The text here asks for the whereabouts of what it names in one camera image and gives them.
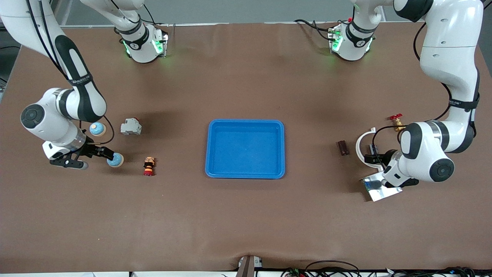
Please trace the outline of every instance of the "white curved bracket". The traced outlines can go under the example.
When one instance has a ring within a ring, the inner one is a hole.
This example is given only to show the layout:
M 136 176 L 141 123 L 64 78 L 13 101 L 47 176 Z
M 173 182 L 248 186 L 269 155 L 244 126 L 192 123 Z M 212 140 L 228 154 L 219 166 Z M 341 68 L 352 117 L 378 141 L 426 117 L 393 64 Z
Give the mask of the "white curved bracket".
M 357 157 L 359 157 L 359 160 L 361 160 L 361 162 L 363 162 L 366 166 L 368 166 L 370 168 L 375 168 L 375 169 L 377 169 L 378 172 L 381 172 L 381 171 L 383 171 L 382 165 L 372 165 L 372 164 L 368 164 L 368 163 L 364 162 L 364 155 L 361 152 L 362 138 L 369 135 L 369 134 L 374 134 L 374 133 L 376 133 L 376 128 L 374 128 L 374 127 L 372 127 L 369 132 L 363 133 L 362 136 L 360 136 L 357 139 L 357 142 L 355 143 L 355 152 L 357 153 Z

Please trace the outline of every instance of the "black cable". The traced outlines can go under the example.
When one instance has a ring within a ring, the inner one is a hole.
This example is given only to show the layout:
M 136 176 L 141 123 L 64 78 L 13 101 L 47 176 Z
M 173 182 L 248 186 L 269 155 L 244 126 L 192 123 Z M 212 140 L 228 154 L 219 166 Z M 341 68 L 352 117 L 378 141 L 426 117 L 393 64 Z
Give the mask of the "black cable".
M 321 31 L 324 31 L 324 32 L 328 32 L 328 29 L 324 29 L 324 28 L 317 28 L 315 25 L 309 23 L 308 21 L 304 20 L 304 19 L 297 19 L 297 20 L 294 20 L 294 22 L 302 22 L 302 23 L 305 23 L 306 25 L 308 25 L 309 27 L 313 28 L 313 29 L 319 29 Z
M 437 272 L 416 270 L 410 273 L 404 270 L 394 270 L 394 272 L 390 276 L 391 277 L 433 277 L 434 275 L 441 275 L 443 277 L 446 277 L 446 274 L 455 274 L 455 271 L 459 271 L 458 275 L 460 275 L 461 277 L 475 277 L 474 275 L 475 273 L 473 272 L 473 270 L 471 271 L 471 274 L 468 274 L 462 268 L 446 268 L 444 270 L 439 270 Z
M 415 57 L 417 57 L 417 60 L 420 61 L 420 56 L 419 53 L 417 53 L 417 38 L 420 35 L 420 32 L 422 32 L 422 29 L 427 25 L 427 23 L 423 23 L 422 26 L 420 26 L 420 29 L 417 31 L 415 34 L 415 37 L 413 38 L 413 53 L 415 54 Z
M 57 57 L 57 54 L 55 52 L 55 48 L 53 47 L 53 42 L 51 42 L 50 32 L 48 30 L 48 24 L 46 23 L 46 17 L 44 16 L 44 8 L 43 8 L 43 2 L 42 1 L 39 1 L 39 9 L 41 11 L 41 19 L 43 21 L 44 31 L 46 32 L 46 36 L 48 37 L 48 42 L 50 43 L 50 47 L 51 47 L 51 51 L 53 52 L 53 56 L 55 56 L 57 68 L 64 75 L 65 79 L 68 79 L 68 76 L 65 74 L 65 72 L 63 72 L 63 69 L 60 65 L 60 62 L 58 61 L 58 57 Z
M 116 5 L 116 3 L 113 1 L 113 0 L 110 0 L 111 3 L 113 3 L 113 5 L 117 8 L 117 9 L 120 9 L 120 7 L 118 7 L 118 5 Z
M 355 6 L 352 8 L 352 20 L 354 20 L 354 17 L 355 17 Z M 345 25 L 349 25 L 350 22 L 348 22 L 348 20 L 337 20 L 337 23 L 340 23 L 340 24 L 345 24 Z
M 123 15 L 124 18 L 126 18 L 128 21 L 130 21 L 131 23 L 134 23 L 134 24 L 138 24 L 138 21 L 137 22 L 133 22 L 131 21 L 128 17 L 125 16 L 125 14 L 122 12 L 122 10 L 120 10 L 120 7 L 118 7 L 118 5 L 116 5 L 116 3 L 113 1 L 113 0 L 110 0 L 111 3 L 113 3 L 113 5 L 120 11 L 120 13 Z
M 376 133 L 374 133 L 374 135 L 372 136 L 372 145 L 375 145 L 374 140 L 376 139 L 376 135 L 377 135 L 380 131 L 382 131 L 382 130 L 384 130 L 384 129 L 387 129 L 387 128 L 407 127 L 407 126 L 408 126 L 408 125 L 389 125 L 389 126 L 384 126 L 384 127 L 379 128 L 379 129 L 376 131 Z M 386 169 L 386 166 L 385 166 L 385 165 L 381 162 L 381 160 L 379 159 L 379 155 L 378 155 L 378 153 L 376 152 L 375 154 L 376 154 L 376 158 L 377 158 L 377 161 L 379 162 L 379 164 L 383 167 L 383 169 Z
M 154 21 L 154 17 L 152 16 L 151 12 L 149 11 L 149 9 L 147 9 L 147 6 L 144 4 L 144 8 L 147 10 L 147 13 L 151 16 L 151 20 L 152 20 L 152 23 L 155 24 L 155 21 Z
M 313 273 L 311 273 L 311 272 L 309 272 L 309 271 L 306 271 L 306 274 L 308 275 L 308 276 L 306 276 L 306 277 L 309 277 L 309 276 L 311 276 L 311 277 L 319 277 L 319 276 L 320 276 L 320 274 L 319 274 L 319 273 L 316 273 L 317 275 L 316 275 L 316 276 L 314 276 L 314 274 L 313 274 Z
M 332 39 L 332 38 L 328 38 L 327 36 L 324 36 L 324 35 L 321 33 L 320 29 L 318 28 L 318 25 L 316 25 L 316 21 L 314 21 L 314 20 L 313 20 L 313 21 L 312 21 L 312 23 L 313 23 L 314 27 L 316 28 L 316 30 L 318 31 L 318 34 L 319 34 L 322 38 L 324 38 L 324 39 L 326 39 L 326 40 L 328 40 L 328 41 L 335 41 L 334 39 Z
M 344 262 L 344 261 L 338 261 L 338 260 L 323 260 L 323 261 L 312 262 L 312 263 L 308 264 L 304 270 L 307 271 L 310 266 L 315 265 L 315 264 L 321 264 L 321 263 L 346 264 L 346 265 L 349 265 L 349 266 L 355 268 L 357 270 L 358 275 L 360 275 L 360 272 L 361 272 L 360 269 L 358 267 L 356 267 L 355 265 L 353 265 L 351 263 Z
M 43 48 L 44 48 L 44 51 L 46 51 L 46 54 L 48 55 L 48 57 L 50 58 L 51 62 L 55 65 L 55 67 L 58 69 L 58 70 L 61 70 L 57 63 L 55 62 L 55 60 L 53 59 L 53 57 L 51 57 L 51 54 L 50 54 L 50 51 L 48 51 L 48 48 L 46 47 L 46 44 L 44 43 L 44 40 L 43 40 L 43 37 L 41 36 L 41 33 L 39 32 L 39 28 L 38 28 L 38 25 L 36 23 L 36 19 L 34 18 L 34 14 L 32 13 L 32 7 L 31 7 L 31 3 L 29 2 L 29 0 L 26 0 L 26 3 L 27 3 L 27 6 L 28 6 L 28 10 L 29 10 L 29 15 L 31 16 L 31 20 L 32 20 L 32 23 L 34 24 L 34 29 L 36 30 L 36 33 L 37 33 L 37 37 L 39 38 L 39 41 L 41 42 L 41 44 L 43 45 Z
M 115 129 L 113 128 L 113 125 L 111 124 L 111 121 L 109 121 L 109 119 L 106 117 L 106 115 L 103 115 L 102 117 L 104 117 L 104 119 L 106 119 L 106 121 L 109 124 L 109 127 L 111 127 L 111 138 L 108 141 L 105 141 L 105 142 L 94 142 L 94 143 L 89 143 L 89 144 L 93 144 L 93 145 L 108 144 L 108 143 L 110 143 L 115 138 Z
M 343 275 L 343 276 L 345 276 L 345 277 L 348 277 L 348 276 L 347 276 L 347 274 L 345 274 L 344 272 L 338 272 L 338 273 L 339 273 L 339 274 L 342 274 L 342 275 Z
M 449 99 L 451 99 L 451 91 L 449 90 L 448 86 L 446 86 L 445 84 L 442 84 L 442 85 L 443 85 L 443 86 L 444 86 L 444 88 L 446 88 L 446 90 L 448 91 Z M 448 107 L 444 110 L 444 112 L 442 112 L 442 114 L 441 114 L 440 116 L 436 117 L 434 120 L 438 120 L 438 119 L 440 119 L 441 117 L 443 117 L 443 116 L 446 114 L 446 112 L 448 112 L 448 111 L 449 111 L 449 108 L 450 108 L 450 107 L 451 107 L 451 106 L 449 106 L 449 105 L 448 105 Z
M 405 129 L 401 129 L 398 131 L 398 134 L 397 134 L 397 140 L 398 140 L 398 144 L 401 143 L 401 137 L 400 137 L 400 134 L 404 131 Z
M 149 20 L 145 20 L 145 19 L 142 19 L 143 22 L 147 22 L 147 23 L 152 23 L 152 25 L 162 25 L 162 24 L 167 24 L 167 23 L 162 23 L 162 22 L 158 22 L 158 23 L 155 23 L 155 22 L 152 22 L 152 21 L 149 21 Z
M 7 49 L 7 48 L 17 48 L 17 49 L 21 49 L 19 46 L 6 46 L 6 47 L 0 47 L 0 49 Z
M 290 268 L 285 269 L 285 270 L 282 272 L 282 274 L 280 274 L 280 277 L 283 277 L 283 275 L 284 275 L 286 272 L 289 272 L 289 270 L 290 270 Z

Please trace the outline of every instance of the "brown paper mat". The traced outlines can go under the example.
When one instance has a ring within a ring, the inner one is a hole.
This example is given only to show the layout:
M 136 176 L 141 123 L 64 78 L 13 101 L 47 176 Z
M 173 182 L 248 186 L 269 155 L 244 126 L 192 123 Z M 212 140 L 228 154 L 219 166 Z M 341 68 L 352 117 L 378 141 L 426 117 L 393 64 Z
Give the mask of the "brown paper mat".
M 112 29 L 66 30 L 116 131 L 125 118 L 142 124 L 140 136 L 118 132 L 109 144 L 123 166 L 84 158 L 86 171 L 50 166 L 42 141 L 21 126 L 21 111 L 46 89 L 69 87 L 46 57 L 23 49 L 0 105 L 0 272 L 228 270 L 246 254 L 266 267 L 320 259 L 363 269 L 492 267 L 492 80 L 479 53 L 478 137 L 451 155 L 453 177 L 378 203 L 359 182 L 375 172 L 355 155 L 360 134 L 396 113 L 410 123 L 446 107 L 445 90 L 413 56 L 418 27 L 381 24 L 357 62 L 329 55 L 305 26 L 177 27 L 168 58 L 144 65 L 125 56 Z M 208 178 L 216 118 L 281 120 L 285 176 Z M 351 154 L 341 157 L 343 139 Z M 381 132 L 377 144 L 397 147 L 396 132 Z M 142 176 L 146 156 L 156 157 L 156 176 Z

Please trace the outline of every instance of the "black strap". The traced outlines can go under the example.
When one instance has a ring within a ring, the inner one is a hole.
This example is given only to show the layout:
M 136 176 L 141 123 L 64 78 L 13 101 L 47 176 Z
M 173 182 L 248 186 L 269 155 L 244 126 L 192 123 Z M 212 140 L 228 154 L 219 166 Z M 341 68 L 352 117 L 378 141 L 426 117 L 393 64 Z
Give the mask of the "black strap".
M 139 14 L 138 15 L 138 24 L 133 29 L 128 30 L 128 31 L 122 31 L 122 30 L 119 30 L 119 29 L 117 29 L 117 30 L 118 30 L 118 32 L 120 32 L 120 34 L 123 34 L 123 35 L 131 35 L 131 34 L 135 33 L 136 31 L 138 31 L 138 29 L 140 28 L 140 26 L 142 26 L 142 19 L 140 18 L 140 14 Z
M 80 77 L 79 79 L 67 80 L 74 87 L 83 87 L 87 83 L 92 82 L 92 74 L 87 72 L 87 75 Z
M 370 29 L 370 30 L 368 30 L 368 29 L 362 29 L 361 27 L 357 26 L 357 24 L 355 24 L 355 22 L 354 22 L 353 20 L 352 20 L 352 22 L 350 22 L 350 25 L 352 25 L 352 27 L 354 27 L 354 29 L 355 29 L 356 31 L 361 32 L 361 33 L 363 33 L 363 34 L 370 34 L 370 33 L 373 33 L 373 32 L 377 29 L 377 27 L 376 27 L 376 28 L 374 28 L 374 29 Z
M 347 34 L 348 40 L 354 43 L 354 47 L 357 48 L 364 47 L 372 39 L 372 36 L 366 38 L 355 36 L 350 30 L 350 26 L 347 26 L 347 28 L 345 28 L 345 33 Z
M 149 29 L 145 28 L 145 33 L 141 38 L 134 41 L 126 40 L 126 39 L 124 39 L 123 41 L 131 49 L 140 50 L 142 49 L 142 45 L 144 45 L 144 43 L 147 42 L 147 40 L 149 39 L 149 35 L 150 35 Z
M 477 93 L 477 100 L 472 102 L 459 101 L 455 99 L 449 99 L 449 105 L 452 107 L 465 109 L 467 112 L 476 109 L 480 101 L 480 93 Z

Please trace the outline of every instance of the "red cap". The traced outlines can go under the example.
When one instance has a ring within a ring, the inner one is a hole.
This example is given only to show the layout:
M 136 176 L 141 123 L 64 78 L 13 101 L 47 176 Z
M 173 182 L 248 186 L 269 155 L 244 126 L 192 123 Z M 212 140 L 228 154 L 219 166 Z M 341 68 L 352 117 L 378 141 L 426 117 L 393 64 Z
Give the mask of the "red cap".
M 399 113 L 399 114 L 395 114 L 395 115 L 390 116 L 390 120 L 395 120 L 395 119 L 400 118 L 400 117 L 402 117 L 402 116 L 403 116 L 403 115 L 402 115 L 401 113 Z

